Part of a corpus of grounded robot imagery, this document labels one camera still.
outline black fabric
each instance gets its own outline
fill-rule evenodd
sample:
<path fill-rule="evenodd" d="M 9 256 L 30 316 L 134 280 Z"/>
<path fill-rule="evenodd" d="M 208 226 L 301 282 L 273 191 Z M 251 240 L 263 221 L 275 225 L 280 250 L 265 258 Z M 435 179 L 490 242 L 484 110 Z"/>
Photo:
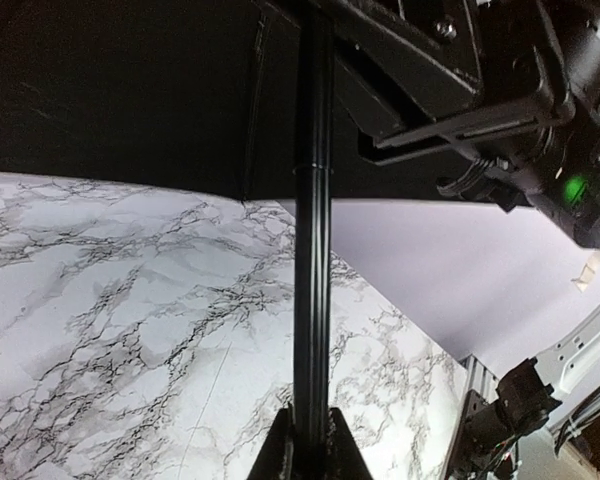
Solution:
<path fill-rule="evenodd" d="M 292 197 L 298 32 L 283 20 L 244 178 L 258 17 L 246 0 L 21 3 L 0 29 L 0 171 Z M 449 153 L 375 167 L 341 105 L 335 127 L 336 197 L 443 200 L 436 178 L 468 166 Z"/>

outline black pole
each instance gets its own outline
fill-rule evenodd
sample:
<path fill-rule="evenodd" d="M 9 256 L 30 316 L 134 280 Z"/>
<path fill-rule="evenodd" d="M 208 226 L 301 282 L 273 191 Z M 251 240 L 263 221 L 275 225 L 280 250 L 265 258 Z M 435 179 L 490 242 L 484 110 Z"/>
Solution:
<path fill-rule="evenodd" d="M 333 39 L 332 20 L 309 6 L 301 28 L 296 97 L 293 363 L 293 463 L 305 478 L 324 472 L 329 425 Z"/>

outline green led indicator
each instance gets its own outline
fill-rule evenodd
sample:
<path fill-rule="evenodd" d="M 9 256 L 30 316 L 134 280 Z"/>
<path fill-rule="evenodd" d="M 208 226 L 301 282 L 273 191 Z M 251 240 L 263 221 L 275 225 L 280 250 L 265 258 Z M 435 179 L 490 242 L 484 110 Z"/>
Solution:
<path fill-rule="evenodd" d="M 587 189 L 587 181 L 584 177 L 577 175 L 567 180 L 564 185 L 564 199 L 567 203 L 575 204 L 582 200 L 585 190 Z"/>

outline screw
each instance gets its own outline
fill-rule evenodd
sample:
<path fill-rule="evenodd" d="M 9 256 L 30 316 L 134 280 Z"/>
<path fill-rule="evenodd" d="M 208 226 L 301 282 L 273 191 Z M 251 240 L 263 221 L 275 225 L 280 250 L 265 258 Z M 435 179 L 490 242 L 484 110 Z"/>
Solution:
<path fill-rule="evenodd" d="M 458 36 L 458 30 L 451 19 L 445 18 L 436 22 L 436 33 L 444 40 L 451 41 Z"/>

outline white marble tabletop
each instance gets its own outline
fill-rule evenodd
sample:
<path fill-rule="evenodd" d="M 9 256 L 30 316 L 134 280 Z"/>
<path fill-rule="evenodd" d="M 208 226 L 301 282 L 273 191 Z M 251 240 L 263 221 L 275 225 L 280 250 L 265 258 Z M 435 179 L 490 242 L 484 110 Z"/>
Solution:
<path fill-rule="evenodd" d="M 245 478 L 292 311 L 277 203 L 0 175 L 0 480 Z M 465 378 L 334 256 L 332 405 L 376 479 L 440 477 Z"/>

